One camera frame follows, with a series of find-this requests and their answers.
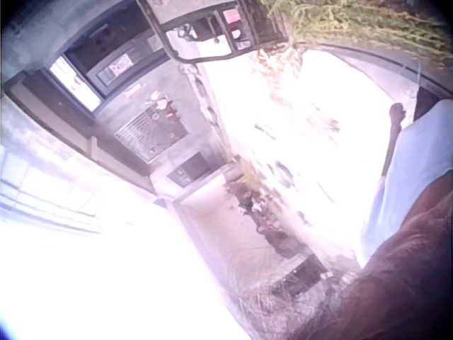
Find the hand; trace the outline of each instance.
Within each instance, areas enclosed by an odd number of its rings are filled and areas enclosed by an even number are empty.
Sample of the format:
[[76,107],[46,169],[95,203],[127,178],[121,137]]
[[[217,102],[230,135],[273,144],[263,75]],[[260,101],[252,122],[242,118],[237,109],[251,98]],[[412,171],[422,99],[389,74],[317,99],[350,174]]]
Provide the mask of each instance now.
[[406,117],[406,111],[404,110],[403,104],[395,103],[390,107],[389,111],[391,126],[400,127],[401,122]]

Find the white shirt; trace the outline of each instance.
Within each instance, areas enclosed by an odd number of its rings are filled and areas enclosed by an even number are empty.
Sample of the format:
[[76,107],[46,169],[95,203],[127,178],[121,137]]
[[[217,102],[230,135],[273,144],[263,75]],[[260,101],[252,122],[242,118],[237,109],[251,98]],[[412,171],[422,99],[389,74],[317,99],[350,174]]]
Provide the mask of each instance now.
[[387,176],[379,181],[357,251],[361,267],[395,234],[420,194],[453,169],[453,100],[438,102],[401,131]]

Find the vent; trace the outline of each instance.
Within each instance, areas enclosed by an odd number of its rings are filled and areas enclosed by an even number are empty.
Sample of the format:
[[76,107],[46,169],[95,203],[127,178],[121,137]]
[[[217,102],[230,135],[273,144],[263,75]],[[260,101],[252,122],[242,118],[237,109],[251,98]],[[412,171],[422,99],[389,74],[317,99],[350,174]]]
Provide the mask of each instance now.
[[115,137],[149,164],[187,135],[184,125],[175,117],[175,111],[170,105],[159,111],[153,106],[119,129]]
[[176,168],[168,177],[185,188],[210,171],[210,166],[201,153],[197,153]]

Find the green foliage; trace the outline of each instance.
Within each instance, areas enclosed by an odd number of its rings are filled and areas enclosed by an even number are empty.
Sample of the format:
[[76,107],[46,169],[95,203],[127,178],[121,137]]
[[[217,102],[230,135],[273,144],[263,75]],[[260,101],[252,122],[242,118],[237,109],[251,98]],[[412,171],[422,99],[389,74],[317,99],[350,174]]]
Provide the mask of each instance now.
[[288,17],[294,39],[405,50],[439,68],[453,68],[446,23],[405,11],[403,0],[261,0]]

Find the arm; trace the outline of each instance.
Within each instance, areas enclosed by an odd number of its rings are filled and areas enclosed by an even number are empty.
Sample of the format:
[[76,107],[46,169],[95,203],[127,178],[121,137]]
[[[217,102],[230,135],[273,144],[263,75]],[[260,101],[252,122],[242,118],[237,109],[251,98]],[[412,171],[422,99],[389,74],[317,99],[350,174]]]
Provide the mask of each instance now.
[[390,140],[389,147],[387,147],[387,153],[385,156],[384,167],[382,168],[382,176],[387,175],[389,170],[391,160],[394,156],[396,141],[398,139],[399,133],[401,132],[401,122],[406,116],[406,112],[403,109],[403,104],[395,103],[390,107],[389,111],[391,127],[390,127]]

